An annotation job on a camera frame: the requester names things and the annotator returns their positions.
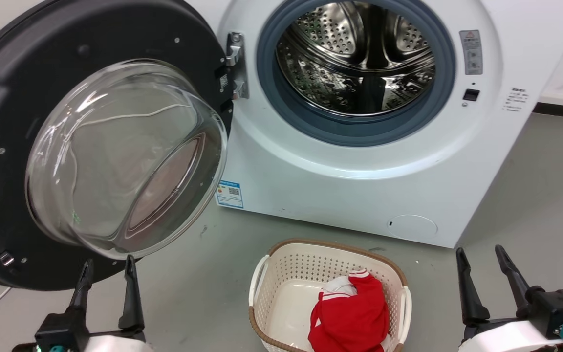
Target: laundry basket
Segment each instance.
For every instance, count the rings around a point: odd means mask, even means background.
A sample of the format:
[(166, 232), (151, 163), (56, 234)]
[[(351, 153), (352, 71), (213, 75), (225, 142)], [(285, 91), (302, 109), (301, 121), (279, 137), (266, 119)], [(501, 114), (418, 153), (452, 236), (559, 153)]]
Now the laundry basket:
[(366, 250), (306, 239), (278, 243), (253, 272), (249, 318), (266, 349), (313, 352), (308, 334), (319, 290), (331, 279), (360, 268), (384, 285), (390, 333), (382, 346), (386, 352), (400, 352), (411, 320), (411, 294), (401, 269)]

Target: gray floor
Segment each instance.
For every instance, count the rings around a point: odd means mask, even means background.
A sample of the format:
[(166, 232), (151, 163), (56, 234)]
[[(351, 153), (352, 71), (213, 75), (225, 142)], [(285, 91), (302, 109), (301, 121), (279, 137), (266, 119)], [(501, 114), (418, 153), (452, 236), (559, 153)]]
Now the gray floor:
[[(185, 235), (139, 263), (148, 340), (160, 351), (265, 351), (248, 322), (246, 291), (261, 256), (292, 237), (347, 243), (398, 263), (413, 295), (405, 350), (457, 349), (463, 326), (453, 250), (215, 205)], [(515, 310), (494, 257), (496, 243), (530, 285), (563, 288), (563, 118), (532, 116), (461, 242), (494, 317)], [(116, 328), (124, 289), (120, 275), (94, 286), (90, 330)], [(45, 315), (61, 312), (70, 295), (11, 290), (0, 301), (0, 351), (31, 341)]]

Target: washing machine door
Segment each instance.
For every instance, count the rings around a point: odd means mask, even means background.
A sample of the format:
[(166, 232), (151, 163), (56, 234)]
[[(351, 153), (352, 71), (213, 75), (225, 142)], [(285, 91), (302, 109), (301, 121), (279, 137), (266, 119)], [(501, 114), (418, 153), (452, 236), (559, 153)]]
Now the washing machine door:
[(212, 198), (232, 117), (225, 51), (181, 0), (51, 0), (0, 32), (0, 284), (100, 280)]

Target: gray rubber seal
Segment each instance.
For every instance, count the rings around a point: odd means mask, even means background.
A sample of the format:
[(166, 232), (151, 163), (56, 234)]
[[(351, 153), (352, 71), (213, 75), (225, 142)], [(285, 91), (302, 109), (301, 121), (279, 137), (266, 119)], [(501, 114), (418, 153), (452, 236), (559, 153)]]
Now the gray rubber seal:
[(314, 107), (284, 78), (275, 50), (284, 31), (304, 13), (330, 4), (331, 0), (288, 0), (268, 19), (257, 50), (260, 84), (280, 116), (299, 131), (321, 141), (349, 147), (390, 143), (419, 130), (447, 103), (455, 81), (455, 51), (440, 19), (418, 0), (365, 0), (392, 10), (423, 33), (435, 58), (432, 86), (414, 102), (370, 120), (342, 118)]

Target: basket bottom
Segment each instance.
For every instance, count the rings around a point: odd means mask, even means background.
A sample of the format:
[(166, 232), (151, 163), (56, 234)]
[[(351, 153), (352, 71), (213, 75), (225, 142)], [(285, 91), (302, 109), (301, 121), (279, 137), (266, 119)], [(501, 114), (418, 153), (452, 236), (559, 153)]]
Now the basket bottom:
[(319, 291), (323, 285), (301, 279), (284, 282), (277, 290), (268, 329), (264, 333), (279, 342), (312, 352), (308, 341), (310, 315), (319, 301)]

